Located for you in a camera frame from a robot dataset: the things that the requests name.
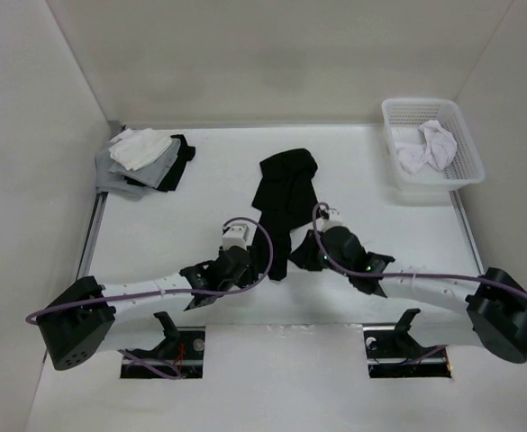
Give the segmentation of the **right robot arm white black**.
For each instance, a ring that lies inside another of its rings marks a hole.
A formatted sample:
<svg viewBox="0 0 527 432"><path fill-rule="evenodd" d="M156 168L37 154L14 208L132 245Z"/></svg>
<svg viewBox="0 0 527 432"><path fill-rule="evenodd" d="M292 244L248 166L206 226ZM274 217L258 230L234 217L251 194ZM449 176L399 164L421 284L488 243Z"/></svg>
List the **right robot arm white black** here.
<svg viewBox="0 0 527 432"><path fill-rule="evenodd" d="M289 258L307 271L338 272L367 295L440 308L435 318L411 309L397 321L392 342L403 356L459 345L483 347L513 364L527 361L527 292L504 270L491 267L479 277L463 279L430 278L400 266L392 256L367 251L343 226L309 230Z"/></svg>

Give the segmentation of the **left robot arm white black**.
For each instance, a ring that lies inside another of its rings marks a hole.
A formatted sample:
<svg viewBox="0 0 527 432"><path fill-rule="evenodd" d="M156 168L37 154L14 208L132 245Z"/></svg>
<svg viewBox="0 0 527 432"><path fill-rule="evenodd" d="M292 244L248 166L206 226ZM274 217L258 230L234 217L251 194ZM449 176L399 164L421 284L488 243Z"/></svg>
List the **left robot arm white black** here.
<svg viewBox="0 0 527 432"><path fill-rule="evenodd" d="M180 340L170 301L188 295L185 309L192 311L247 291L264 278L248 247L231 247L214 260L156 280L102 284L93 276L82 277L28 321L38 326L57 371L104 351L123 351L134 360L166 360Z"/></svg>

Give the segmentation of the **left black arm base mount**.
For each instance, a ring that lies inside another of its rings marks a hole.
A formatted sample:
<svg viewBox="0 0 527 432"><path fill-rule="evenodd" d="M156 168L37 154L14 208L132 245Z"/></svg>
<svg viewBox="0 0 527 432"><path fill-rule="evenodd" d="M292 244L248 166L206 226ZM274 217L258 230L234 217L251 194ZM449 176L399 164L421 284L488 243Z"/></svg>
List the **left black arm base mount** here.
<svg viewBox="0 0 527 432"><path fill-rule="evenodd" d="M122 379L201 379L204 373L205 328L178 327L165 312L154 314L161 337L150 348L123 351Z"/></svg>

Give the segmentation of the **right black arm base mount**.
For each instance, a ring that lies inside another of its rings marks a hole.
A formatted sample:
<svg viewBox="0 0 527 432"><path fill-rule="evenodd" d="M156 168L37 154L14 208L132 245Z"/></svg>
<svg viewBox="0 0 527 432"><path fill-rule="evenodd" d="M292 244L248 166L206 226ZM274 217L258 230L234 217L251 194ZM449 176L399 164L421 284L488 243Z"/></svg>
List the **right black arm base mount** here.
<svg viewBox="0 0 527 432"><path fill-rule="evenodd" d="M451 377L446 347L423 347L408 334L412 321L420 312L419 309L409 309L395 325L363 328L370 378Z"/></svg>

